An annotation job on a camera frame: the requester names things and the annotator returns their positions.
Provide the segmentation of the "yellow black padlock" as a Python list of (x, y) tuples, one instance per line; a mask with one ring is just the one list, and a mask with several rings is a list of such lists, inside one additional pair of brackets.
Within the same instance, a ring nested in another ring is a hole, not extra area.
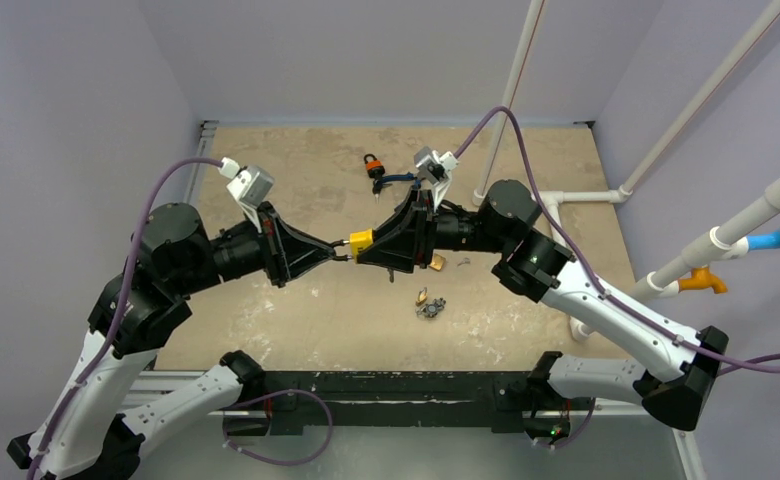
[(331, 243), (331, 247), (336, 250), (337, 248), (347, 247), (350, 252), (346, 254), (335, 253), (332, 257), (335, 261), (350, 261), (356, 260), (357, 257), (368, 247), (374, 243), (374, 230), (367, 229), (363, 231), (353, 232), (347, 238), (337, 240)]

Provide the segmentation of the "orange black padlock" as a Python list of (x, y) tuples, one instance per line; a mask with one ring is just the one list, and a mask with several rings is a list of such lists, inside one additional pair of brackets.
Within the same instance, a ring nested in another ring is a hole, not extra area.
[(363, 156), (363, 163), (368, 177), (377, 182), (385, 175), (383, 163), (373, 154), (368, 153)]

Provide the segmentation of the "long shackle brass padlock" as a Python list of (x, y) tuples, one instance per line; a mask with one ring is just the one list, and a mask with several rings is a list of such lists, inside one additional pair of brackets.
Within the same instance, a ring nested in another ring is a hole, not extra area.
[(428, 288), (423, 287), (417, 294), (415, 305), (421, 306), (426, 303), (427, 299), (428, 299)]

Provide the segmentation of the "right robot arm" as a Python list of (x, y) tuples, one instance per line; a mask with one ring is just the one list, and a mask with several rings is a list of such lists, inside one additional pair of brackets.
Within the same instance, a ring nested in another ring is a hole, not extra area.
[(350, 239), (351, 249), (359, 264), (404, 273), (427, 267), (437, 250), (499, 254), (491, 271), (507, 290), (577, 318), (630, 356), (616, 361), (544, 353), (527, 381), (535, 404), (615, 400), (639, 405), (669, 427), (694, 430), (727, 335), (678, 324), (593, 280), (575, 253), (536, 229), (541, 213), (516, 180), (493, 184), (475, 212), (437, 204), (430, 191), (412, 187), (387, 221), (363, 240)]

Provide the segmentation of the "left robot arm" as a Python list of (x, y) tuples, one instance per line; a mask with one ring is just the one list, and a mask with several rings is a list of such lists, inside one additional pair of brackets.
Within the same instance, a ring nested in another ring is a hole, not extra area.
[(284, 286), (336, 256), (334, 244), (283, 222), (269, 203), (210, 236), (197, 209), (168, 203), (144, 214), (122, 272), (88, 318), (64, 392), (34, 432), (7, 451), (30, 479), (126, 479), (168, 437), (212, 411), (268, 403), (266, 372), (236, 350), (188, 386), (132, 410), (139, 374), (191, 316), (194, 294), (255, 272)]

